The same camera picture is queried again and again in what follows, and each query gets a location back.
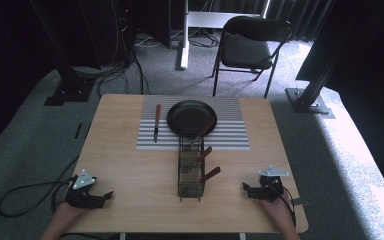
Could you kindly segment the black folding chair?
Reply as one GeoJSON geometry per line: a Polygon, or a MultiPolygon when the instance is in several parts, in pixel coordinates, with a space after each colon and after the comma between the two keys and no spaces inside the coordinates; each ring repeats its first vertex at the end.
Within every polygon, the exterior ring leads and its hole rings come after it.
{"type": "Polygon", "coordinates": [[[289,21],[261,17],[235,16],[222,28],[211,77],[212,95],[217,92],[220,71],[253,73],[256,81],[265,70],[270,71],[264,97],[268,96],[279,52],[292,35],[289,21]]]}

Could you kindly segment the person's right hand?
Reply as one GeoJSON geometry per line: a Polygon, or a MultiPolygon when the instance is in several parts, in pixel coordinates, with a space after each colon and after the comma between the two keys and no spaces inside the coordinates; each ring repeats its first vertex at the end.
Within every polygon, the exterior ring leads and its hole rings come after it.
{"type": "Polygon", "coordinates": [[[289,206],[282,199],[278,198],[273,202],[259,200],[258,204],[263,208],[278,230],[283,232],[295,229],[289,206]]]}

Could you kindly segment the black frying pan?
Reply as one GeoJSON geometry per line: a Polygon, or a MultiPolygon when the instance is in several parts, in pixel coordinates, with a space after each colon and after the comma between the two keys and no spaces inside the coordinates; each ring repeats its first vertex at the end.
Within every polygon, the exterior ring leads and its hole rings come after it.
{"type": "Polygon", "coordinates": [[[204,136],[215,129],[217,125],[216,112],[202,101],[184,100],[170,108],[167,113],[167,124],[170,130],[179,136],[196,137],[197,133],[213,117],[216,121],[204,136]]]}

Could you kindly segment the wooden-handled fork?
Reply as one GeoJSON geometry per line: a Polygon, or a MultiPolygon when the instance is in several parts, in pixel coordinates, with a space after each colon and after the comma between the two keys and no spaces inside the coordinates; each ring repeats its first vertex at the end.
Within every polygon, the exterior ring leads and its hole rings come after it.
{"type": "Polygon", "coordinates": [[[215,123],[216,119],[211,118],[206,125],[197,133],[196,137],[187,145],[187,148],[191,148],[192,145],[199,140],[201,137],[205,135],[205,133],[211,128],[211,126],[215,123]]]}

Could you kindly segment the grey striped placemat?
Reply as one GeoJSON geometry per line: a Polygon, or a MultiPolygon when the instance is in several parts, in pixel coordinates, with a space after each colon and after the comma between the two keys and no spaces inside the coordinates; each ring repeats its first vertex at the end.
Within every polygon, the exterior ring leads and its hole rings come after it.
{"type": "Polygon", "coordinates": [[[214,150],[249,150],[247,130],[237,98],[188,97],[148,95],[142,104],[142,113],[136,148],[141,150],[176,150],[179,136],[167,124],[170,108],[184,100],[198,100],[211,106],[217,114],[215,129],[204,137],[206,146],[214,150]],[[154,143],[153,132],[156,104],[161,105],[158,142],[154,143]]]}

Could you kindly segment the person's left hand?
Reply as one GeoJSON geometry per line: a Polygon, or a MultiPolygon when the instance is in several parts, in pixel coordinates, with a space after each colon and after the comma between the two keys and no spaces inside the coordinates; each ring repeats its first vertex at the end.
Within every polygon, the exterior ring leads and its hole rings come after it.
{"type": "Polygon", "coordinates": [[[84,209],[72,207],[70,204],[63,202],[59,205],[53,219],[51,221],[52,226],[65,229],[73,224],[83,213],[84,209]]]}

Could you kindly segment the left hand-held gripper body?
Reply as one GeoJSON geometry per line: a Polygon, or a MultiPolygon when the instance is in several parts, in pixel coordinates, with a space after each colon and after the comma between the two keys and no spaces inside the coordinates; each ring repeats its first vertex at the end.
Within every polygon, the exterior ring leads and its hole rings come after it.
{"type": "Polygon", "coordinates": [[[73,182],[66,193],[65,201],[72,207],[90,210],[95,209],[93,207],[94,201],[102,199],[101,196],[89,194],[92,186],[96,183],[96,178],[83,169],[78,175],[75,175],[72,180],[73,182]]]}

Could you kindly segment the wooden-handled utensil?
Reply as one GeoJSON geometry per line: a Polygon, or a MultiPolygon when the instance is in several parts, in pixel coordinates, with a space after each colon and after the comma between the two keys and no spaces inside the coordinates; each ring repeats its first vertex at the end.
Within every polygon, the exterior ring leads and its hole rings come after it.
{"type": "Polygon", "coordinates": [[[206,181],[219,174],[220,171],[221,169],[216,167],[198,179],[196,179],[197,175],[194,175],[193,178],[181,181],[178,186],[178,195],[181,198],[201,198],[204,193],[206,181]]]}

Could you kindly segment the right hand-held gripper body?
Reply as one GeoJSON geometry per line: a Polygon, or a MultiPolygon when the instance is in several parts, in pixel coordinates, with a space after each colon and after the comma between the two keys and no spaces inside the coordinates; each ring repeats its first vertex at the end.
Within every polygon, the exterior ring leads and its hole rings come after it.
{"type": "Polygon", "coordinates": [[[260,186],[252,189],[254,199],[273,202],[283,195],[284,186],[281,178],[289,176],[287,170],[270,165],[269,167],[258,171],[260,186]]]}

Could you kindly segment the white desk frame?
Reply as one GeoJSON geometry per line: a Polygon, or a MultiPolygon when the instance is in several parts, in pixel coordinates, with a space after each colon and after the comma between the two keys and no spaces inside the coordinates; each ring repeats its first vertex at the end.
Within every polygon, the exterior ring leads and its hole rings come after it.
{"type": "Polygon", "coordinates": [[[188,67],[189,60],[189,28],[212,28],[221,29],[224,24],[235,16],[241,16],[241,13],[225,13],[225,12],[204,12],[191,11],[189,9],[189,0],[183,0],[183,38],[182,52],[180,60],[180,69],[185,70],[188,67]]]}

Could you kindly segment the dark equipment cabinet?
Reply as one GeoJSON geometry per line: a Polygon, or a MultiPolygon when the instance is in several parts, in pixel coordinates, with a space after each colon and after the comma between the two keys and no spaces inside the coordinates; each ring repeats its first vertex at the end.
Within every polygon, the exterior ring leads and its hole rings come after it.
{"type": "Polygon", "coordinates": [[[115,14],[117,58],[133,62],[136,36],[145,33],[171,48],[171,0],[110,0],[115,14]]]}

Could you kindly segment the wooden-handled table knife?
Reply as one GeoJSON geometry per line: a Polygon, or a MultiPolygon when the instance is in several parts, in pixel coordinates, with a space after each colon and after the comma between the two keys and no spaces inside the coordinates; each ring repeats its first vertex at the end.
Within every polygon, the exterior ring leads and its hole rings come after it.
{"type": "Polygon", "coordinates": [[[157,143],[157,142],[158,142],[158,132],[159,132],[160,114],[161,114],[161,105],[160,105],[160,104],[156,104],[156,109],[155,109],[155,122],[154,122],[154,132],[153,132],[153,140],[154,140],[154,143],[157,143]]]}

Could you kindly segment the wooden-handled spoon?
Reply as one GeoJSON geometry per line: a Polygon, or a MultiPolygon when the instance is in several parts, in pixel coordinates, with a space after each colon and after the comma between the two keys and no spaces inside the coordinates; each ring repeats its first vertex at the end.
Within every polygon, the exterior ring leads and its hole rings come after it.
{"type": "Polygon", "coordinates": [[[211,152],[211,146],[207,147],[204,151],[183,151],[180,155],[180,172],[190,172],[193,167],[199,166],[211,152]]]}

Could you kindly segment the black metal stand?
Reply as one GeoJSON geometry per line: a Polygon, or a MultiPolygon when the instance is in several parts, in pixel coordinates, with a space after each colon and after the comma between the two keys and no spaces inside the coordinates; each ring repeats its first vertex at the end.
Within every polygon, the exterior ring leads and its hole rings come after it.
{"type": "Polygon", "coordinates": [[[287,88],[286,94],[296,113],[311,113],[329,116],[332,111],[320,97],[321,90],[327,83],[334,62],[336,43],[332,41],[329,30],[331,29],[331,12],[337,0],[326,0],[325,15],[318,27],[317,37],[299,69],[297,80],[306,80],[305,89],[287,88]]]}
{"type": "Polygon", "coordinates": [[[95,79],[80,77],[75,72],[41,1],[29,0],[29,3],[40,23],[44,48],[61,78],[57,89],[46,99],[44,105],[63,106],[66,102],[87,102],[94,88],[95,79]]]}

